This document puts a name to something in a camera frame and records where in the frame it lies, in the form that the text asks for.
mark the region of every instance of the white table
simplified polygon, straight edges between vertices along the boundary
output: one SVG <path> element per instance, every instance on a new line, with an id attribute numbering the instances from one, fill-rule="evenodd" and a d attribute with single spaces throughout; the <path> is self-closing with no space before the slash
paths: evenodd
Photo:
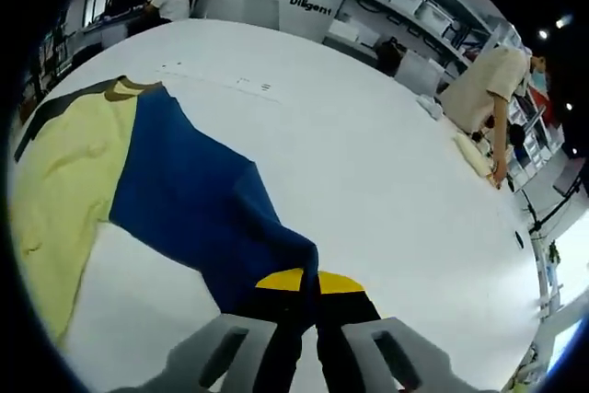
<path id="1" fill-rule="evenodd" d="M 440 346 L 475 387 L 503 386 L 537 330 L 529 238 L 521 250 L 507 188 L 480 179 L 452 127 L 408 89 L 312 41 L 187 20 L 107 49 L 48 99 L 122 74 L 162 80 L 197 128 L 256 161 L 283 223 L 317 243 L 322 270 L 362 283 L 383 318 Z M 197 272 L 104 225 L 66 358 L 97 390 L 137 385 L 217 313 Z M 326 391 L 315 339 L 304 337 L 294 392 Z"/>

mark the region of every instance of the yellow fabric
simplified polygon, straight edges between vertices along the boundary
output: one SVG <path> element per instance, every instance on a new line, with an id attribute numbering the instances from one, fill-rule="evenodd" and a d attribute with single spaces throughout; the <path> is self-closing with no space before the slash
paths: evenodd
<path id="1" fill-rule="evenodd" d="M 319 271 L 319 285 L 322 295 L 348 294 L 364 291 L 364 288 L 352 278 L 324 271 Z"/>
<path id="2" fill-rule="evenodd" d="M 323 295 L 347 294 L 350 292 L 363 292 L 364 288 L 347 276 L 324 271 L 318 272 L 319 287 Z M 291 269 L 290 271 L 276 272 L 260 280 L 256 287 L 259 289 L 284 290 L 298 292 L 301 288 L 303 269 Z"/>
<path id="3" fill-rule="evenodd" d="M 53 341 L 62 338 L 94 243 L 108 220 L 131 141 L 137 97 L 121 83 L 78 98 L 49 120 L 17 165 L 10 226 L 32 298 Z"/>
<path id="4" fill-rule="evenodd" d="M 472 168 L 475 169 L 477 174 L 479 174 L 480 177 L 488 179 L 491 184 L 494 184 L 491 169 L 492 160 L 485 157 L 479 149 L 477 149 L 474 142 L 463 133 L 457 133 L 454 137 L 454 141 L 465 160 L 467 160 Z"/>
<path id="5" fill-rule="evenodd" d="M 276 272 L 261 280 L 256 287 L 259 289 L 285 290 L 298 292 L 301 288 L 303 269 L 291 269 L 290 271 Z"/>

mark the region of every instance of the beige shirt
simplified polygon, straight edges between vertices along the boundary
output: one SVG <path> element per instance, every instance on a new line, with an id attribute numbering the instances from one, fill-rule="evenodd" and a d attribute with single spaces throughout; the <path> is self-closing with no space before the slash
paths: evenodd
<path id="1" fill-rule="evenodd" d="M 466 133 L 478 131 L 493 113 L 495 93 L 507 101 L 527 79 L 530 59 L 516 48 L 486 52 L 440 95 L 447 117 Z"/>

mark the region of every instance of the blue garment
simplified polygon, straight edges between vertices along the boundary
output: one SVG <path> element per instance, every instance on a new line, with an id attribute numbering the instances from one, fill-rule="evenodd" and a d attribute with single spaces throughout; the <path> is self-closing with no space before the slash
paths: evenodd
<path id="1" fill-rule="evenodd" d="M 200 271 L 223 312 L 271 273 L 317 276 L 317 248 L 281 225 L 256 165 L 197 131 L 164 87 L 137 100 L 110 221 Z"/>

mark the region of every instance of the computer monitor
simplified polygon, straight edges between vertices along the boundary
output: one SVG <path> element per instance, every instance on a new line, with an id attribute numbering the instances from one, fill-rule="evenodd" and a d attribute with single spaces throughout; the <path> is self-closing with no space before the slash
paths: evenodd
<path id="1" fill-rule="evenodd" d="M 115 17 L 144 4 L 147 0 L 109 0 L 104 16 Z"/>

